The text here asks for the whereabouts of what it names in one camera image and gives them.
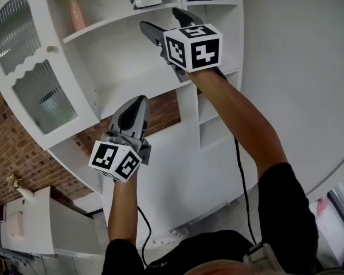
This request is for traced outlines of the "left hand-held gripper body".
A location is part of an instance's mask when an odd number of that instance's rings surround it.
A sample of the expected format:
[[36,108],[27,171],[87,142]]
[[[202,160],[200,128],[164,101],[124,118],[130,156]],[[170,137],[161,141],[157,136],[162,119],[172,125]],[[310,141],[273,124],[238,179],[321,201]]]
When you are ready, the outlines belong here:
[[150,153],[151,144],[145,138],[109,130],[95,141],[88,166],[103,176],[128,182],[141,164],[148,165]]

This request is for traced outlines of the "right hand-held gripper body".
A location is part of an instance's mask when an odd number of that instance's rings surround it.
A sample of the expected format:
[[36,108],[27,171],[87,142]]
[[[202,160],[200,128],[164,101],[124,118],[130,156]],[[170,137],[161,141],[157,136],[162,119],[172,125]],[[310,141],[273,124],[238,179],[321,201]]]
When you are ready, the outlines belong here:
[[224,74],[222,63],[222,34],[211,24],[165,30],[162,39],[166,60],[172,66],[180,82],[186,73],[211,69]]

